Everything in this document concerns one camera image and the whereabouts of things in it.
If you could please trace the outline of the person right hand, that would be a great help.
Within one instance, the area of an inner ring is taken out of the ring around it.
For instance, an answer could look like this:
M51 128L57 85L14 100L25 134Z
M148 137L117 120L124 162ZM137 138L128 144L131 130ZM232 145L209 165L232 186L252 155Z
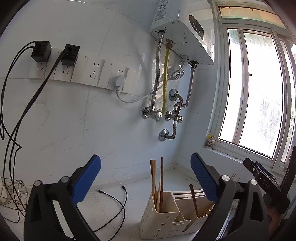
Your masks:
M278 203L274 203L269 199L264 199L264 204L266 206L267 216L269 216L268 231L269 237L271 237L281 223L282 212Z

